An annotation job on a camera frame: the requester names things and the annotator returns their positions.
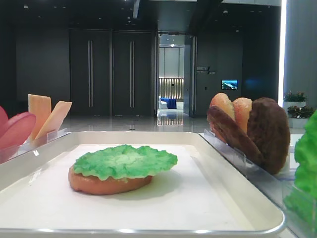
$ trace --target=wall-mounted screen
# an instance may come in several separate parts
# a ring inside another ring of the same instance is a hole
[[[223,80],[221,89],[226,90],[237,90],[238,89],[238,80]]]

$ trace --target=light strip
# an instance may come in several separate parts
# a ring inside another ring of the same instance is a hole
[[[278,76],[278,104],[283,106],[284,97],[284,69],[285,69],[285,35],[286,35],[286,9],[287,0],[281,0],[281,32],[279,44],[279,76]]]

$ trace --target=tray rim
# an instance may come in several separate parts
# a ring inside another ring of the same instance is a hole
[[[52,144],[56,142],[57,140],[60,140],[65,137],[71,137],[75,136],[77,134],[83,134],[83,133],[147,133],[147,134],[191,134],[191,135],[198,135],[200,139],[202,139],[204,142],[206,142],[209,146],[211,146],[226,162],[228,162],[232,167],[233,164],[224,157],[208,140],[204,138],[203,135],[196,133],[196,132],[190,132],[190,131],[77,131],[77,132],[68,132],[58,138],[54,138],[51,141],[48,141],[47,143],[41,144],[36,148],[32,148],[32,150],[27,151],[21,155],[18,155],[12,160],[17,160],[21,158],[22,156],[25,156],[27,153],[30,153],[32,151],[35,151],[41,147],[49,146],[49,144]],[[241,171],[234,168],[238,173],[243,175]],[[265,194],[264,196],[281,212],[282,215],[282,221],[281,223],[268,230],[260,230],[260,231],[212,231],[212,230],[139,230],[139,229],[97,229],[97,230],[88,230],[88,229],[17,229],[17,228],[0,228],[0,234],[23,234],[23,235],[45,235],[45,234],[57,234],[57,235],[150,235],[150,236],[170,236],[170,235],[177,235],[177,236],[207,236],[207,235],[213,235],[213,236],[264,236],[264,235],[276,235],[281,233],[283,230],[287,228],[287,217],[285,215],[285,212],[277,206],[269,197],[267,197]]]

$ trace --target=potted plant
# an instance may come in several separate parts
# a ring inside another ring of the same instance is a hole
[[[289,91],[289,93],[284,95],[283,108],[287,113],[289,107],[304,107],[306,106],[306,99],[307,96],[303,92],[293,94],[292,91]]]
[[[289,126],[291,128],[303,128],[308,119],[314,114],[314,109],[309,107],[291,106],[288,108]]]

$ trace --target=brown patty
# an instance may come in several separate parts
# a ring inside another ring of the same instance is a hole
[[[255,143],[238,126],[238,124],[217,106],[211,106],[207,112],[208,121],[213,123],[214,128],[227,141],[228,145],[237,148],[253,163],[261,166],[263,156]]]
[[[68,180],[70,186],[75,191],[92,195],[112,195],[139,189],[149,184],[152,176],[122,179],[109,177],[102,181],[95,176],[85,177],[82,174],[76,174],[72,166],[69,169]]]
[[[288,116],[275,100],[260,98],[252,103],[247,135],[264,157],[262,168],[271,174],[284,166],[290,143]]]

